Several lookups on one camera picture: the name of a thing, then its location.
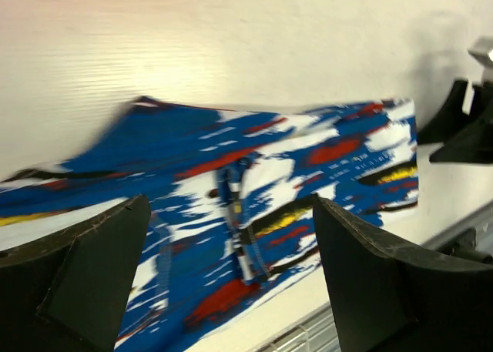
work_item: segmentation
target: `metal grate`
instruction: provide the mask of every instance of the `metal grate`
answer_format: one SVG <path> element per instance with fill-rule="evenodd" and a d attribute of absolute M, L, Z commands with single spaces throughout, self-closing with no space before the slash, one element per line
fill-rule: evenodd
<path fill-rule="evenodd" d="M 493 254 L 493 201 L 442 231 L 423 246 L 434 250 L 469 227 L 476 229 L 478 250 Z M 330 304 L 308 314 L 293 328 L 268 341 L 257 352 L 340 352 Z"/>
<path fill-rule="evenodd" d="M 330 304 L 314 311 L 258 352 L 340 352 Z"/>

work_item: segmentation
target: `black stripe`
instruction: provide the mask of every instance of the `black stripe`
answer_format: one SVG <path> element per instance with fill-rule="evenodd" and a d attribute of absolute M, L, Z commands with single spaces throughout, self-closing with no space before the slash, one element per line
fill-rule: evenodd
<path fill-rule="evenodd" d="M 415 167 L 418 167 L 418 165 L 416 163 L 416 159 L 413 159 L 411 161 L 399 163 L 398 165 L 388 167 L 387 169 L 382 169 L 381 171 L 378 171 L 376 173 L 360 177 L 357 181 L 363 185 L 380 185 L 378 181 L 385 176 L 388 176 L 393 172 L 397 172 L 399 169 L 412 169 Z"/>
<path fill-rule="evenodd" d="M 378 209 L 366 210 L 366 211 L 363 211 L 361 214 L 362 215 L 371 215 L 373 213 L 378 213 L 378 212 L 396 212 L 396 211 L 405 210 L 407 208 L 411 208 L 411 207 L 414 207 L 417 205 L 418 205 L 418 202 L 412 202 L 412 203 L 403 204 L 400 206 L 382 207 L 382 208 L 378 208 Z"/>
<path fill-rule="evenodd" d="M 277 210 L 267 214 L 264 217 L 260 217 L 258 220 L 253 221 L 250 224 L 250 228 L 245 228 L 240 232 L 240 239 L 243 245 L 252 244 L 250 234 L 257 234 L 264 230 L 266 227 L 275 224 L 284 215 L 289 215 L 298 210 L 310 210 L 314 206 L 314 195 L 305 196 L 286 203 L 284 206 L 279 207 Z"/>
<path fill-rule="evenodd" d="M 24 169 L 14 176 L 3 180 L 3 183 L 8 183 L 11 181 L 21 180 L 21 179 L 95 179 L 99 177 L 105 177 L 115 173 L 115 171 L 94 171 L 90 173 L 51 173 L 49 171 L 42 171 L 40 169 Z"/>
<path fill-rule="evenodd" d="M 305 261 L 307 258 L 313 256 L 317 252 L 318 252 L 318 246 L 315 246 L 311 250 L 308 250 L 303 256 L 296 258 L 295 260 L 292 260 L 288 263 L 284 263 L 282 265 L 273 267 L 272 269 L 269 270 L 269 275 L 273 276 L 277 273 L 283 273 L 284 271 L 289 270 L 294 265 L 297 265 L 298 263 Z M 262 275 L 259 275 L 256 278 L 256 280 L 259 283 L 264 283 L 269 280 L 269 277 L 267 276 L 266 273 L 263 273 Z"/>

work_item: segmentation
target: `white surface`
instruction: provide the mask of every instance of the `white surface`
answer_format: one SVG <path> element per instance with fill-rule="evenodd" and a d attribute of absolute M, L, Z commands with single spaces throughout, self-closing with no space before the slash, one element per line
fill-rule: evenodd
<path fill-rule="evenodd" d="M 213 105 L 416 101 L 429 119 L 466 48 L 491 34 L 491 0 L 0 0 L 0 177 L 87 146 L 147 94 Z M 488 167 L 420 161 L 420 242 L 490 200 Z M 319 273 L 192 350 L 244 351 L 327 299 Z"/>
<path fill-rule="evenodd" d="M 109 210 L 121 202 L 125 202 L 127 199 L 125 197 L 116 198 L 94 206 L 81 208 L 80 210 L 37 219 L 35 222 L 28 220 L 8 226 L 0 226 L 0 250 L 20 246 L 80 223 Z"/>

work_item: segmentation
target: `blue patterned fabric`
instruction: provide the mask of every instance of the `blue patterned fabric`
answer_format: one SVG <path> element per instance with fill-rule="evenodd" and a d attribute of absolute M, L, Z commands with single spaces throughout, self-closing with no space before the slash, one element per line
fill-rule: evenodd
<path fill-rule="evenodd" d="M 378 226 L 415 207 L 415 148 L 406 99 L 284 115 L 142 97 L 87 152 L 4 181 L 0 238 L 147 195 L 116 349 L 182 351 L 319 267 L 312 194 Z"/>

